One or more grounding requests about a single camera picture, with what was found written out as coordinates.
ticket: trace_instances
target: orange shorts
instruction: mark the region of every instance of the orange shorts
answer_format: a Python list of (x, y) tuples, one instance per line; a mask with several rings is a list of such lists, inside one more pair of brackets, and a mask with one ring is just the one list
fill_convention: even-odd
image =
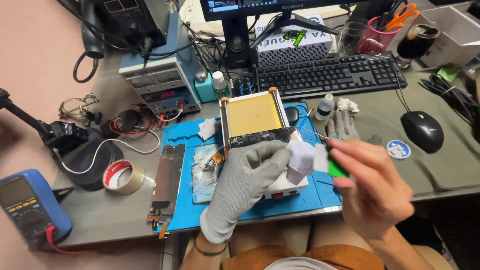
[[(286, 245), (264, 245), (246, 250), (222, 262), (222, 270), (264, 270), (271, 263), (295, 257)], [(384, 270), (384, 263), (373, 252), (353, 245), (324, 245), (300, 257), (313, 258), (338, 270)]]

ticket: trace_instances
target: orange scissors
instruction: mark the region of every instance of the orange scissors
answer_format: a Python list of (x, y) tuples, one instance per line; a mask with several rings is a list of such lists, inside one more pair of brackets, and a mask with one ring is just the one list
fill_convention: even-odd
[(392, 30), (395, 27), (404, 27), (409, 24), (411, 24), (420, 14), (420, 12), (417, 10), (417, 5), (414, 3), (408, 4), (403, 6), (401, 9), (398, 10), (398, 12), (395, 14), (395, 17), (387, 23), (385, 26), (387, 32)]

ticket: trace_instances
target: blue multimeter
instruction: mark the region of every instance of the blue multimeter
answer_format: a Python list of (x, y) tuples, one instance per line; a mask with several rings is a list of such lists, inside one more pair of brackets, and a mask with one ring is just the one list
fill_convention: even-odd
[(0, 179), (0, 206), (21, 232), (29, 246), (45, 241), (45, 229), (55, 226), (53, 241), (72, 230), (72, 220), (62, 210), (50, 185), (35, 169)]

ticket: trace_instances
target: pink wall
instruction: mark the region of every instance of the pink wall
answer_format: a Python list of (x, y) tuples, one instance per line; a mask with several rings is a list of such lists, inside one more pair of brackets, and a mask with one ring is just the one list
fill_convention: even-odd
[[(47, 123), (58, 120), (67, 98), (90, 92), (72, 78), (83, 53), (80, 21), (55, 0), (0, 1), (0, 87), (24, 111)], [(86, 58), (79, 78), (90, 72)], [(38, 133), (5, 109), (0, 110), (0, 178), (25, 169), (39, 170), (53, 185), (58, 168)], [(122, 256), (31, 253), (0, 211), (0, 270), (3, 269), (157, 269), (158, 255), (134, 250)]]

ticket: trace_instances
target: black mouse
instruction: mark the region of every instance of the black mouse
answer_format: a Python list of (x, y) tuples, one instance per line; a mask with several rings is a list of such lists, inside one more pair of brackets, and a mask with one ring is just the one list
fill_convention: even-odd
[(432, 154), (442, 148), (444, 131), (432, 116), (423, 111), (409, 111), (400, 121), (410, 141), (423, 151)]
[(294, 126), (297, 124), (299, 121), (299, 109), (297, 109), (295, 106), (291, 107), (286, 107), (285, 108), (285, 114), (287, 116), (287, 121), (290, 124), (290, 126)]

